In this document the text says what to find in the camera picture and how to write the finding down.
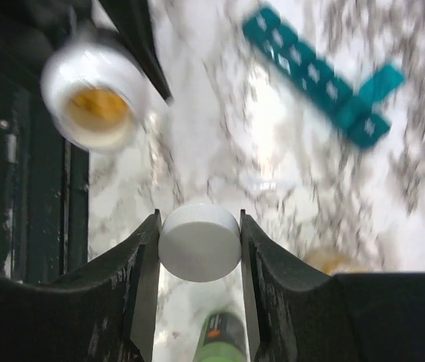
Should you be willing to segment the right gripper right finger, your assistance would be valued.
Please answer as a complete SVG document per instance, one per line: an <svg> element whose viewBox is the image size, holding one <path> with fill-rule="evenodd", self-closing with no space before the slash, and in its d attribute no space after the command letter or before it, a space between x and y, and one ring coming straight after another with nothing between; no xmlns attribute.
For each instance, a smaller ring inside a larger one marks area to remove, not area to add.
<svg viewBox="0 0 425 362"><path fill-rule="evenodd" d="M240 215L253 361L425 361L425 272L326 275Z"/></svg>

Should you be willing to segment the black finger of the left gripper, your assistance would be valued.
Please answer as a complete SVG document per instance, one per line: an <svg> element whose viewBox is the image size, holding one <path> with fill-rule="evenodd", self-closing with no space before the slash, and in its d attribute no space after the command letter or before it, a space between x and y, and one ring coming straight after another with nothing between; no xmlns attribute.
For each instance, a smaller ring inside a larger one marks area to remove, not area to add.
<svg viewBox="0 0 425 362"><path fill-rule="evenodd" d="M104 0L99 3L155 90L166 103L172 101L170 87L156 54L148 0Z"/></svg>

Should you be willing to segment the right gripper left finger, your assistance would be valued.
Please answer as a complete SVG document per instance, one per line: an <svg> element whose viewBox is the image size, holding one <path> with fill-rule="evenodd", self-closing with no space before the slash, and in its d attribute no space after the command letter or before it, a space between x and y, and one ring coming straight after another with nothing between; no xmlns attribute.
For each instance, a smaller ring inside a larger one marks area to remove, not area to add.
<svg viewBox="0 0 425 362"><path fill-rule="evenodd" d="M0 361L150 361L161 215L49 284L0 275Z"/></svg>

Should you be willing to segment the white pill bottle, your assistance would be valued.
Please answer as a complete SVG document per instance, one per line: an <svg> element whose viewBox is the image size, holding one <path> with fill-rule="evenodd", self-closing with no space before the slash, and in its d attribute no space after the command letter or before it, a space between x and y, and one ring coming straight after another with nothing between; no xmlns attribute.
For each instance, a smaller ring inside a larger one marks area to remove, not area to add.
<svg viewBox="0 0 425 362"><path fill-rule="evenodd" d="M147 79L111 29L82 29L45 63L41 95L56 129L89 152L127 146L145 117Z"/></svg>

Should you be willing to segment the white bottle cap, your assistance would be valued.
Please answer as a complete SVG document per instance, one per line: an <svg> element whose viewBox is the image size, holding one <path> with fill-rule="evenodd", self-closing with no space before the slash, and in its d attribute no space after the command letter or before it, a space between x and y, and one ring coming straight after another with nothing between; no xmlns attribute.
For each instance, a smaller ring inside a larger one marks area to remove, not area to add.
<svg viewBox="0 0 425 362"><path fill-rule="evenodd" d="M164 268L184 281L216 281L240 262L240 227L218 205L183 205L164 220L158 255Z"/></svg>

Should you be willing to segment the teal weekly pill organizer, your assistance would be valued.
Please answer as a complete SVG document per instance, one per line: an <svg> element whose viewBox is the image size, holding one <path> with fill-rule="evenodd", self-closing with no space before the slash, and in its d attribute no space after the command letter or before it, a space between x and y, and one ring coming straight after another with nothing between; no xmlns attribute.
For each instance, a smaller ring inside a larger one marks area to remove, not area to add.
<svg viewBox="0 0 425 362"><path fill-rule="evenodd" d="M374 111L374 106L404 82L404 75L394 65L383 65L355 91L270 6L261 6L249 15L242 31L246 40L357 147L370 149L389 133L390 123Z"/></svg>

